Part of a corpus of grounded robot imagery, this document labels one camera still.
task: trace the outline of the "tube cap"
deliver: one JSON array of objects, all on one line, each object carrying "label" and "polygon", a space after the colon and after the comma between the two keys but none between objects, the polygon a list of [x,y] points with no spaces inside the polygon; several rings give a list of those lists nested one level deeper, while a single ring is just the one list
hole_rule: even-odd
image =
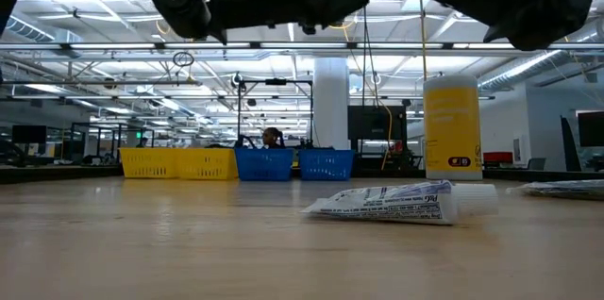
[{"label": "tube cap", "polygon": [[490,184],[456,184],[452,188],[460,218],[497,215],[497,191]]}]

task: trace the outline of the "black monitor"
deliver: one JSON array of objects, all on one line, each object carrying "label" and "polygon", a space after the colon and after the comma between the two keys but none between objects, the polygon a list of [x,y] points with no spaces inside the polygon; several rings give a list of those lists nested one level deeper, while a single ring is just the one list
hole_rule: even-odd
[{"label": "black monitor", "polygon": [[13,125],[13,143],[46,143],[45,125]]},{"label": "black monitor", "polygon": [[583,147],[604,146],[604,112],[579,114],[579,143]]},{"label": "black monitor", "polygon": [[393,115],[390,130],[390,114],[385,107],[348,106],[348,139],[349,140],[403,140],[407,137],[407,108],[388,106]]}]

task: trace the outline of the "blue basket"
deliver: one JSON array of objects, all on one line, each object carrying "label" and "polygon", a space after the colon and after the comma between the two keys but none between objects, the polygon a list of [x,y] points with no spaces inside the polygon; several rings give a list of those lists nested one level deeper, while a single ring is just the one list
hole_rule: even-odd
[{"label": "blue basket", "polygon": [[300,150],[300,173],[304,180],[347,181],[352,171],[352,150]]},{"label": "blue basket", "polygon": [[241,181],[287,181],[292,177],[293,149],[235,149]]}]

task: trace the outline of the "yellow container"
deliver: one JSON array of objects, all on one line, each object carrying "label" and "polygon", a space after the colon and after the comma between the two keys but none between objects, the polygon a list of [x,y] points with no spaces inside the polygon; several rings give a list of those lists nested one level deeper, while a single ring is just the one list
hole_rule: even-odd
[{"label": "yellow container", "polygon": [[481,180],[478,82],[470,75],[424,83],[426,177]]},{"label": "yellow container", "polygon": [[237,178],[233,149],[177,149],[178,177],[183,179],[229,180]]},{"label": "yellow container", "polygon": [[120,148],[127,178],[175,178],[177,149]]}]

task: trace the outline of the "toothpaste tube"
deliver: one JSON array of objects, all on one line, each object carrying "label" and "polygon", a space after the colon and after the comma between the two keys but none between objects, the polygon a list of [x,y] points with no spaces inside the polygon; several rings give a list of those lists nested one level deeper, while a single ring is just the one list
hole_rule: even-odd
[{"label": "toothpaste tube", "polygon": [[449,181],[360,188],[318,199],[303,213],[336,218],[454,225],[460,220],[497,214],[494,185]]}]

